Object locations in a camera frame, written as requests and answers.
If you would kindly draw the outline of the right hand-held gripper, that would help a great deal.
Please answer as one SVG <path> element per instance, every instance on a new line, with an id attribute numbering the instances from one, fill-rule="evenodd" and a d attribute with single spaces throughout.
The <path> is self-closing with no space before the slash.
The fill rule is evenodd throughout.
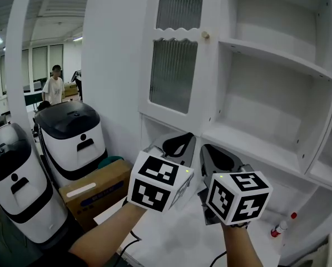
<path id="1" fill-rule="evenodd" d="M 273 192 L 261 171 L 211 144 L 202 146 L 200 160 L 206 188 L 198 196 L 206 225 L 245 225 L 260 218 Z"/>

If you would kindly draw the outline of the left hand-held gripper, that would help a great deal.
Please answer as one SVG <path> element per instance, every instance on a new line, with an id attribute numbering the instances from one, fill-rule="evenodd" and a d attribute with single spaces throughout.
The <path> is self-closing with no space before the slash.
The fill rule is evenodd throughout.
<path id="1" fill-rule="evenodd" d="M 127 201 L 155 212 L 170 210 L 183 198 L 194 177 L 190 166 L 195 145 L 196 137 L 190 132 L 166 140 L 162 145 L 165 156 L 176 163 L 140 151 L 131 171 Z"/>

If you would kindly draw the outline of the white cabinet door ribbed glass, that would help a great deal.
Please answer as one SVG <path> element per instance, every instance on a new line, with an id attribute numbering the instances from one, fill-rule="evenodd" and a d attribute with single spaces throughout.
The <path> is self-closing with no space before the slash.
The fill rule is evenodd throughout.
<path id="1" fill-rule="evenodd" d="M 138 110 L 201 135 L 214 115 L 220 0 L 147 0 Z M 210 34 L 201 37 L 202 31 Z"/>

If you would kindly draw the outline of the person's right forearm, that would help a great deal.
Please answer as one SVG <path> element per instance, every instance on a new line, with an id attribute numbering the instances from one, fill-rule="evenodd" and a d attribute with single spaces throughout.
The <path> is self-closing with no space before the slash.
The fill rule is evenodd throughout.
<path id="1" fill-rule="evenodd" d="M 250 236 L 245 227 L 221 225 L 227 267 L 279 267 L 279 240 Z"/>

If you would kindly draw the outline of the person's left forearm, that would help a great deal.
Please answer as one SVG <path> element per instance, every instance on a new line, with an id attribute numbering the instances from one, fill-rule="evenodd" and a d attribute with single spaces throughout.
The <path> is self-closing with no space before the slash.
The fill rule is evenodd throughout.
<path id="1" fill-rule="evenodd" d="M 84 234 L 67 253 L 71 267 L 103 267 L 145 212 L 146 209 L 128 202 L 101 225 Z"/>

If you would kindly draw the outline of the white shelf cabinet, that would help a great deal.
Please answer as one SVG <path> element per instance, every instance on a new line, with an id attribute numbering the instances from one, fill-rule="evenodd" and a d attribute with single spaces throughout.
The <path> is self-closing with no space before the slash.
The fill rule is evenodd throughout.
<path id="1" fill-rule="evenodd" d="M 101 115 L 110 154 L 135 162 L 168 132 L 187 132 L 138 110 L 147 0 L 88 0 L 83 69 L 86 101 Z M 211 144 L 261 171 L 274 190 L 251 236 L 279 240 L 280 264 L 332 232 L 332 0 L 220 0 L 214 115 L 195 135 L 194 178 L 165 213 L 148 211 L 128 254 L 148 267 L 207 267 L 224 249 L 204 223 L 201 148 Z"/>

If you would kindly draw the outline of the dark green round bin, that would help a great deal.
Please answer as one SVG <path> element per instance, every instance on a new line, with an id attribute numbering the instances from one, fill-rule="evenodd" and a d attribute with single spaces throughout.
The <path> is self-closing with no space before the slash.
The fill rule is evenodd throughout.
<path id="1" fill-rule="evenodd" d="M 115 161 L 118 161 L 118 160 L 124 160 L 124 158 L 121 156 L 109 156 L 109 157 L 103 159 L 98 164 L 97 168 L 102 169 L 103 167 L 108 166 L 109 164 L 114 163 Z"/>

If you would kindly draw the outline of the white bottle with red cap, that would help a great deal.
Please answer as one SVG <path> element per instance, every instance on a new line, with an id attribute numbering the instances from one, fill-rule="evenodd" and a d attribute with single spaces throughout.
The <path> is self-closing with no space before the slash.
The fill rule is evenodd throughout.
<path id="1" fill-rule="evenodd" d="M 287 217 L 284 220 L 281 220 L 277 225 L 275 225 L 270 231 L 271 237 L 276 238 L 279 235 L 281 235 L 284 231 L 286 231 L 289 228 L 292 221 L 296 219 L 297 215 L 298 214 L 296 212 L 292 212 L 289 217 Z"/>

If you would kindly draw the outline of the cardboard box with white label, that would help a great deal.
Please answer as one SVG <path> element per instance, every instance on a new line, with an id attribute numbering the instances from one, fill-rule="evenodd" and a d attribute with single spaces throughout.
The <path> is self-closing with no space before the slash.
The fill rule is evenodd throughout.
<path id="1" fill-rule="evenodd" d="M 94 218 L 127 196 L 132 166 L 119 159 L 59 188 L 66 206 L 84 232 L 97 226 Z"/>

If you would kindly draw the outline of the white black delivery robot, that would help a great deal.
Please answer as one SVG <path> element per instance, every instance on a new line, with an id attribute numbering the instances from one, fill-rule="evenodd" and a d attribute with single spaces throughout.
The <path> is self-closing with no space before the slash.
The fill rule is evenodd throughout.
<path id="1" fill-rule="evenodd" d="M 25 131 L 0 127 L 0 207 L 32 242 L 46 244 L 68 217 Z"/>
<path id="2" fill-rule="evenodd" d="M 42 151 L 58 188 L 98 168 L 108 156 L 97 111 L 80 101 L 48 106 L 35 114 Z"/>

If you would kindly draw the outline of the brown cardboard box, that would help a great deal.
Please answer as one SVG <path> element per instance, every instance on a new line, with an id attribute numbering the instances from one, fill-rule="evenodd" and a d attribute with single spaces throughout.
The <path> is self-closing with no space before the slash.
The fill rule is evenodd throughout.
<path id="1" fill-rule="evenodd" d="M 65 88 L 64 98 L 78 94 L 78 87 L 74 82 L 73 83 L 65 83 L 64 88 Z"/>

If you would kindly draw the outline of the black stand with screen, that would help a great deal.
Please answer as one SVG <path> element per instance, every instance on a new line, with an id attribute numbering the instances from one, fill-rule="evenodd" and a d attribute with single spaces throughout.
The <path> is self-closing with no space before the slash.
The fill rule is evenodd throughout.
<path id="1" fill-rule="evenodd" d="M 78 88 L 80 100 L 83 101 L 83 96 L 82 96 L 82 75 L 81 75 L 81 70 L 75 71 L 71 82 L 75 82 Z"/>

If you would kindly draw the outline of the dark green counter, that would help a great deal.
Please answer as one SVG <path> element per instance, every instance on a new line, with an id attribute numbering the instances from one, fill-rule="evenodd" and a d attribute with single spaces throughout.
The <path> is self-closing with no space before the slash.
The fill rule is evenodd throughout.
<path id="1" fill-rule="evenodd" d="M 24 100 L 27 112 L 37 110 L 38 105 L 43 101 L 42 91 L 24 93 Z"/>

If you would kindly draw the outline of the person's black sleeve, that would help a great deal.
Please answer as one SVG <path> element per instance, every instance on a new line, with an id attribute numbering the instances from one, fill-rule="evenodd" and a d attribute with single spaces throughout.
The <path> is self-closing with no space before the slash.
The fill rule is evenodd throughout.
<path id="1" fill-rule="evenodd" d="M 78 253 L 60 250 L 42 255 L 28 267 L 88 267 L 88 264 Z"/>

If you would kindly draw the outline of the window wall with blinds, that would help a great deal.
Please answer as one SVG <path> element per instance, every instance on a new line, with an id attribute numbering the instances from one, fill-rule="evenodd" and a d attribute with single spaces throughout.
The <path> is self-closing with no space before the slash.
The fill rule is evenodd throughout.
<path id="1" fill-rule="evenodd" d="M 30 92 L 30 76 L 34 91 L 42 89 L 47 78 L 52 74 L 54 64 L 63 65 L 63 44 L 40 46 L 22 51 L 23 90 Z"/>

